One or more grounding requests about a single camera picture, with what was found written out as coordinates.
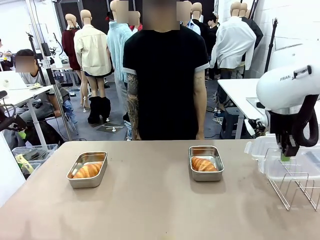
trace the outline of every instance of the white robotic arm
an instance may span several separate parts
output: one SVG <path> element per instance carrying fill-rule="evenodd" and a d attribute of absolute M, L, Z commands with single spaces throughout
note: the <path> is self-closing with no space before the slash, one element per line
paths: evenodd
<path fill-rule="evenodd" d="M 319 139 L 314 106 L 320 94 L 320 64 L 300 64 L 266 72 L 258 81 L 257 97 L 265 108 L 269 132 L 276 135 L 286 157 L 300 146 L 312 147 Z M 304 136 L 309 123 L 310 138 Z"/>

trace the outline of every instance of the black bag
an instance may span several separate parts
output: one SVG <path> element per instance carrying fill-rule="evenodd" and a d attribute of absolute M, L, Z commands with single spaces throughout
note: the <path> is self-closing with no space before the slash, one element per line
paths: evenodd
<path fill-rule="evenodd" d="M 46 121 L 40 121 L 39 124 L 46 144 L 58 144 L 58 146 L 61 146 L 65 143 L 60 134 Z M 28 124 L 28 127 L 24 133 L 26 134 L 25 140 L 29 141 L 33 146 L 41 145 L 35 125 L 33 123 Z"/>

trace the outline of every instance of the black stool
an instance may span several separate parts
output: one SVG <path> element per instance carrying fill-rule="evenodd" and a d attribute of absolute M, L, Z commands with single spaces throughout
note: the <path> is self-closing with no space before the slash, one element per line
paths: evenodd
<path fill-rule="evenodd" d="M 240 110 L 237 107 L 228 107 L 225 109 L 224 118 L 220 130 L 221 139 L 235 139 L 237 130 L 237 123 L 239 118 Z M 246 134 L 246 125 L 243 124 L 241 135 Z"/>

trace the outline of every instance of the light blue fleece jacket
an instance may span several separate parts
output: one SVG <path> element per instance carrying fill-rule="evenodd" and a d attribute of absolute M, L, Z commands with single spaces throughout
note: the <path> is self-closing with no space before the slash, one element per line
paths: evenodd
<path fill-rule="evenodd" d="M 124 48 L 126 41 L 133 35 L 126 23 L 109 22 L 107 34 L 108 48 L 111 53 L 112 64 L 115 69 L 116 77 L 127 83 L 127 74 L 123 72 Z"/>

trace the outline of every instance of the metal tray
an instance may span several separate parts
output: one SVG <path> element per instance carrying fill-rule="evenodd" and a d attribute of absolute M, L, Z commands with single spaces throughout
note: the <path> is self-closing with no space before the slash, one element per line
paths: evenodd
<path fill-rule="evenodd" d="M 82 153 L 77 158 L 77 160 L 75 161 L 75 163 L 73 164 L 73 166 L 71 167 L 70 171 L 66 176 L 71 186 L 74 189 L 95 188 L 99 186 L 108 165 L 107 155 L 108 154 L 105 151 L 92 151 L 92 152 Z M 102 166 L 99 173 L 96 176 L 87 177 L 87 178 L 73 178 L 73 176 L 83 166 L 87 164 L 95 164 L 99 162 L 102 162 Z"/>
<path fill-rule="evenodd" d="M 213 163 L 218 171 L 195 171 L 192 168 L 192 157 L 207 159 Z M 197 182 L 215 182 L 222 179 L 225 167 L 220 158 L 218 149 L 214 146 L 191 146 L 189 148 L 190 169 L 193 180 Z"/>

